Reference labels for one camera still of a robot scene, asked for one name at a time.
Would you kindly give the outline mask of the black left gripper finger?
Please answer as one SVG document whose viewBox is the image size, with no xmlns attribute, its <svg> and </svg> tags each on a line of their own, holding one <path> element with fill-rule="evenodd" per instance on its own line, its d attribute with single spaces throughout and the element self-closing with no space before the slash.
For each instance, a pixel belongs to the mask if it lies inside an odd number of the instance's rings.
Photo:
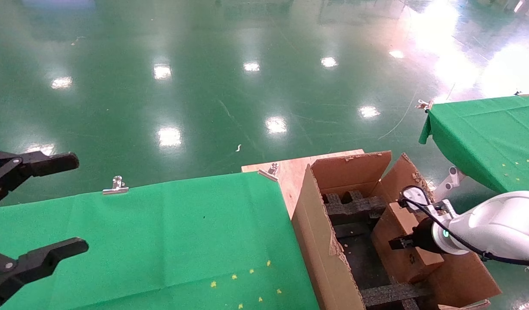
<svg viewBox="0 0 529 310">
<path fill-rule="evenodd" d="M 23 286 L 51 276 L 64 259 L 87 252 L 81 238 L 70 238 L 38 249 L 16 259 L 0 253 L 0 307 Z"/>
<path fill-rule="evenodd" d="M 46 155 L 42 151 L 14 154 L 0 151 L 0 201 L 31 177 L 43 177 L 77 169 L 75 153 Z"/>
</svg>

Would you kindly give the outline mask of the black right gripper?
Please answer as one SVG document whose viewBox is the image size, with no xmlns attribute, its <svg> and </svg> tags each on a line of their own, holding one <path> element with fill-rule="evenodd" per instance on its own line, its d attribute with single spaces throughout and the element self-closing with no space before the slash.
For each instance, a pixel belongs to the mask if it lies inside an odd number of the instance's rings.
<svg viewBox="0 0 529 310">
<path fill-rule="evenodd" d="M 425 218 L 413 228 L 412 236 L 401 236 L 393 238 L 389 241 L 390 248 L 393 251 L 403 250 L 407 248 L 421 248 L 432 253 L 440 253 L 440 247 L 436 244 L 433 238 L 432 227 L 434 220 Z"/>
</svg>

